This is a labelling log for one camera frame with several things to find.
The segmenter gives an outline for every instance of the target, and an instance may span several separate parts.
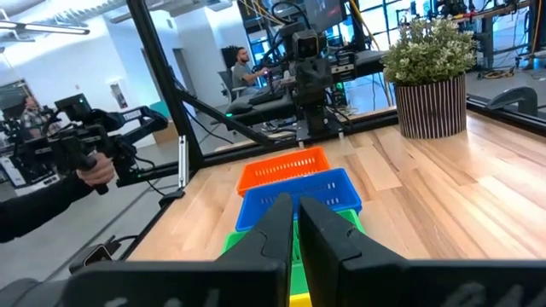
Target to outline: stacked baskets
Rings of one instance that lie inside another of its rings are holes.
[[[364,232],[357,215],[362,209],[361,200],[344,169],[330,170],[322,148],[310,148],[246,165],[237,191],[244,200],[235,225],[236,232],[226,237],[223,252],[245,236],[280,193],[292,196],[295,212],[298,211],[299,197],[310,196]],[[311,299],[299,252],[297,218],[297,213],[294,213],[290,306],[304,307],[311,306]]]

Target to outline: hand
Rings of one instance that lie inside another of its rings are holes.
[[[112,160],[105,156],[104,153],[95,153],[92,157],[96,159],[95,167],[90,171],[77,170],[79,179],[91,187],[109,183],[115,174]]]

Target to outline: ceiling light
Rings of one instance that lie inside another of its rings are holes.
[[[9,21],[0,21],[0,29],[11,29],[17,27],[17,24]]]
[[[65,34],[89,34],[89,30],[87,29],[76,29],[62,26],[42,26],[33,24],[25,25],[25,30]]]

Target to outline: striped planter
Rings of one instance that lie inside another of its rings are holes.
[[[397,86],[402,135],[409,138],[453,136],[467,129],[465,75],[418,86]]]

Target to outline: black sleeve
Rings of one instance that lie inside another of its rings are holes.
[[[0,202],[0,242],[28,234],[93,192],[75,173],[46,188]]]

